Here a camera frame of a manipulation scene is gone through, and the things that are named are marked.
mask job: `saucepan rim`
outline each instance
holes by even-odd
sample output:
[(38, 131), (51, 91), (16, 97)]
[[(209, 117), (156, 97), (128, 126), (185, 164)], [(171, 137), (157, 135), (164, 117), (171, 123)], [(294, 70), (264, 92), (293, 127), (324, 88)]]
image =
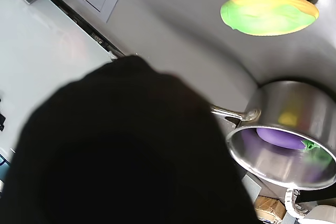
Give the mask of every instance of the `saucepan rim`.
[[(231, 132), (229, 132), (227, 134), (227, 136), (225, 137), (225, 141), (227, 145), (230, 145), (232, 142), (232, 137), (238, 133), (239, 131), (242, 130), (246, 130), (246, 129), (257, 129), (257, 128), (264, 128), (264, 129), (272, 129), (272, 130), (280, 130), (283, 132), (287, 132), (302, 138), (305, 138), (309, 141), (312, 141), (313, 143), (318, 144), (321, 148), (323, 148), (332, 158), (333, 161), (336, 165), (336, 156), (330, 151), (328, 150), (325, 146), (323, 146), (319, 141), (313, 139), (310, 136), (304, 135), (302, 133), (298, 133), (295, 132), (293, 130), (289, 130), (289, 129), (284, 129), (284, 128), (280, 128), (280, 127), (276, 127), (276, 126), (270, 126), (270, 125), (242, 125), (242, 126), (237, 126), (234, 130), (232, 130)], [(284, 182), (280, 182), (278, 180), (274, 180), (274, 179), (270, 179), (267, 178), (265, 175), (263, 175), (260, 171), (258, 171), (257, 169), (253, 168), (252, 166), (249, 166), (246, 162), (242, 161), (242, 159), (240, 157), (238, 157), (235, 152), (233, 151), (232, 148), (228, 148), (230, 155), (233, 157), (233, 159), (239, 164), (241, 165), (244, 169), (252, 172), (253, 174), (255, 174), (257, 177), (262, 178), (270, 183), (273, 183), (275, 185), (279, 185), (282, 187), (286, 187), (286, 188), (293, 188), (293, 189), (298, 189), (298, 190), (318, 190), (318, 189), (324, 189), (327, 188), (331, 185), (333, 185), (334, 183), (336, 183), (336, 174), (334, 175), (334, 177), (330, 180), (327, 180), (326, 182), (324, 182), (322, 185), (317, 186), (317, 187), (302, 187), (302, 186), (298, 186), (295, 183), (284, 183)]]

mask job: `green and yellow toy fruit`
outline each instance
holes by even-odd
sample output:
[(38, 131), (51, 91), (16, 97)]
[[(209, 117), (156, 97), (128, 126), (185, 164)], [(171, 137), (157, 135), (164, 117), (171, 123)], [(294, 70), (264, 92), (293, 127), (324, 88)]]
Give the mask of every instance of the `green and yellow toy fruit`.
[(229, 0), (220, 11), (226, 25), (255, 36), (294, 33), (319, 17), (306, 0)]

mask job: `saucepan handle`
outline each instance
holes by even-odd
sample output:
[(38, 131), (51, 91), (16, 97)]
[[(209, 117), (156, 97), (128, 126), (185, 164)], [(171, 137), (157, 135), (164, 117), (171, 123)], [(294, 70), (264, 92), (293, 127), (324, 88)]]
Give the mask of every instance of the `saucepan handle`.
[(224, 116), (225, 118), (236, 118), (243, 122), (253, 121), (260, 115), (259, 110), (251, 110), (248, 112), (237, 112), (227, 110), (216, 105), (211, 105), (211, 112), (216, 115)]

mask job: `toy food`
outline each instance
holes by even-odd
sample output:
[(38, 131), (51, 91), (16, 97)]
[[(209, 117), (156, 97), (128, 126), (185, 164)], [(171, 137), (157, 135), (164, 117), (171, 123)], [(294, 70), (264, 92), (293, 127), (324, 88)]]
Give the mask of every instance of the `toy food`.
[(255, 36), (293, 33), (319, 17), (319, 10), (306, 0), (229, 0), (220, 11), (226, 25)]

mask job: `metal pot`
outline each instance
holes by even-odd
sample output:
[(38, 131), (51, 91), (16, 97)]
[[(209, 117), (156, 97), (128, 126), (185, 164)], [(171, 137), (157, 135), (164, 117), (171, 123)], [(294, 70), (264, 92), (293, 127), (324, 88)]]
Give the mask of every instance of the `metal pot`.
[[(259, 178), (302, 190), (336, 182), (336, 103), (321, 90), (301, 82), (273, 82), (256, 91), (244, 113), (217, 106), (212, 111), (239, 119), (226, 136), (227, 147), (242, 167)], [(257, 128), (291, 133), (319, 147), (279, 147), (261, 139)]]

